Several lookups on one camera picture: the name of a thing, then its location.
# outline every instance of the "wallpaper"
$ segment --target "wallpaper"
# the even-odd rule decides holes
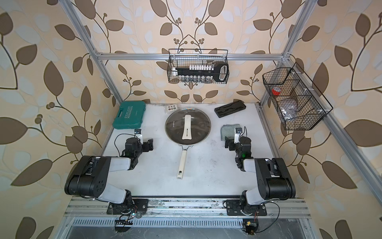
[[[281,53],[302,0],[72,0],[99,52]]]
[[[57,1],[0,1],[2,238],[54,235],[71,168],[99,154],[117,113],[73,30]]]
[[[382,1],[327,1],[316,6],[291,57],[324,91],[334,115],[379,174],[381,19]]]
[[[263,110],[296,197],[305,199],[322,239],[380,238],[382,208],[324,122],[310,131],[285,131],[269,106]]]
[[[381,1],[319,0],[291,55],[379,172],[381,10]],[[263,109],[321,237],[380,238],[382,208],[325,124],[286,131],[271,101]]]
[[[107,69],[122,99],[146,103],[224,103],[240,99],[258,102],[263,95],[261,75],[274,69],[272,61],[233,61],[227,84],[168,82],[167,62],[110,60]]]

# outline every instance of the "wire basket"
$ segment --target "wire basket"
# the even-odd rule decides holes
[[[169,49],[168,54],[170,83],[226,84],[228,81],[228,50]]]
[[[285,130],[311,130],[332,109],[326,97],[312,81],[313,87],[307,87],[293,67],[280,67],[263,74],[264,86],[276,108]],[[311,91],[322,95],[330,109],[323,107]]]

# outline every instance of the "white table surface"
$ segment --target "white table surface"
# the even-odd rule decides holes
[[[255,104],[229,116],[218,118],[214,109],[224,104],[179,104],[179,108],[193,107],[205,112],[211,120],[211,132],[202,142],[188,149],[183,179],[177,179],[181,147],[165,133],[169,114],[165,105],[147,104],[141,126],[143,141],[154,139],[154,150],[144,152],[133,170],[111,172],[108,182],[128,189],[135,196],[171,195],[240,195],[257,185],[256,174],[243,172],[235,163],[235,151],[224,148],[220,140],[220,128],[225,124],[246,126],[252,140],[252,157],[271,158],[272,152],[260,122]],[[117,156],[114,140],[121,133],[134,134],[133,129],[114,129],[105,148],[104,156]],[[116,145],[119,151],[125,148],[126,139],[120,135]]]

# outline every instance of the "frying pan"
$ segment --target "frying pan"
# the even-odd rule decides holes
[[[167,136],[175,143],[182,146],[177,179],[183,179],[187,149],[207,138],[211,130],[209,117],[201,110],[183,108],[172,113],[165,124]]]

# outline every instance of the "teal tool case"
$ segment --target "teal tool case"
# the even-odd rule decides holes
[[[116,129],[140,128],[146,103],[143,101],[123,101],[114,119],[113,127]]]

